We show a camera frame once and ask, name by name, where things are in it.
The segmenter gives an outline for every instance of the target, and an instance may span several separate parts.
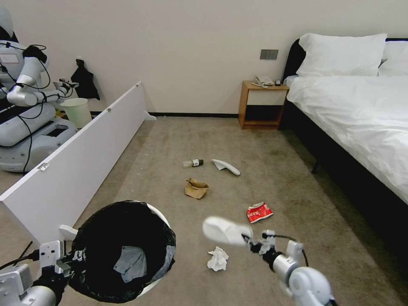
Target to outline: brown paper bag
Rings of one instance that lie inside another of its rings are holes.
[[[201,199],[207,192],[208,188],[209,186],[206,183],[189,178],[186,180],[184,193],[190,197]]]

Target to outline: floor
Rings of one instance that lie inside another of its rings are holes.
[[[204,165],[182,168],[188,159]],[[230,162],[236,177],[211,159]],[[304,243],[309,263],[330,281],[339,305],[407,305],[408,290],[393,257],[327,174],[312,175],[314,160],[290,131],[241,130],[236,119],[159,118],[145,122],[79,218],[135,199],[157,207],[177,235],[176,263],[159,284],[129,305],[293,305],[276,275],[245,248],[221,246],[226,271],[207,268],[215,244],[201,232],[209,215],[247,224],[248,206],[265,201],[275,212],[252,227],[274,229]],[[189,177],[210,189],[196,200],[184,194]],[[19,176],[0,174],[0,191]],[[20,255],[29,239],[0,211],[1,262]],[[278,241],[286,249],[286,241]],[[100,305],[66,289],[61,305]]]

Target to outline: white board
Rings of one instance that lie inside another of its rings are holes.
[[[139,82],[0,196],[37,244],[73,226],[146,118]]]

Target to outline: black trash bag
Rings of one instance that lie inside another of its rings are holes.
[[[143,249],[147,273],[125,283],[113,268],[121,256],[122,246]],[[84,259],[74,265],[69,285],[79,293],[108,303],[125,303],[135,299],[160,269],[165,274],[174,263],[169,260],[168,246],[176,247],[176,235],[152,213],[144,202],[116,202],[93,214],[79,229],[71,253],[83,250]]]
[[[79,83],[79,86],[75,88],[78,98],[100,100],[101,98],[94,84],[94,74],[85,68],[85,62],[82,59],[77,59],[76,65],[78,68],[71,76],[71,80]]]

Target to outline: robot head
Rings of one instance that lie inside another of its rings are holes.
[[[10,12],[0,3],[0,40],[11,40],[13,32],[13,21]]]

